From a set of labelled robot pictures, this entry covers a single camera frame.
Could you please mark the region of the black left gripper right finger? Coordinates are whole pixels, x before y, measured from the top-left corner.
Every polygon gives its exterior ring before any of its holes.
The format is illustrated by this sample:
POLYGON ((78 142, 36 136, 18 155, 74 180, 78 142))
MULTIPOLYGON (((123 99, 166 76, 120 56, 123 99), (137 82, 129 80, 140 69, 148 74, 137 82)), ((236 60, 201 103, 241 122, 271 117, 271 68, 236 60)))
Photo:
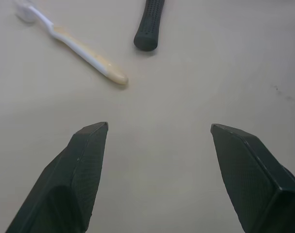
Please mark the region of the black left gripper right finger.
POLYGON ((245 233, 295 233, 295 176, 254 135, 212 124, 226 191, 245 233))

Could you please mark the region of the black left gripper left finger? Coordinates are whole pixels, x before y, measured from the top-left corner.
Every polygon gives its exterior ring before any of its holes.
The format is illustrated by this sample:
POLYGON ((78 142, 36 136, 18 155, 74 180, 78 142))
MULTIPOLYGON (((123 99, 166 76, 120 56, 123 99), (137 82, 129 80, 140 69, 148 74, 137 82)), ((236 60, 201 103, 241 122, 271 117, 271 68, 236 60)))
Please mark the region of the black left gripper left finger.
POLYGON ((86 233, 107 132, 107 122, 77 131, 44 168, 5 233, 86 233))

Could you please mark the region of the white and cream toothbrush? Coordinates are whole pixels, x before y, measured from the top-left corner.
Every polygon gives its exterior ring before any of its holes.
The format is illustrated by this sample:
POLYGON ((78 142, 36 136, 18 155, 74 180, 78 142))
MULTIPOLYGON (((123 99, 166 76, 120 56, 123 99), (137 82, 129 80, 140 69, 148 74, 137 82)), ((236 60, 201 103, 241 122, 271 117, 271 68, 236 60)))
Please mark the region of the white and cream toothbrush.
POLYGON ((39 20, 46 28, 47 33, 54 39, 64 43, 77 55, 93 66, 112 82, 119 85, 127 85, 128 77, 117 66, 103 58, 88 46, 71 36, 60 26, 50 21, 29 0, 14 0, 16 15, 26 23, 34 23, 39 20))

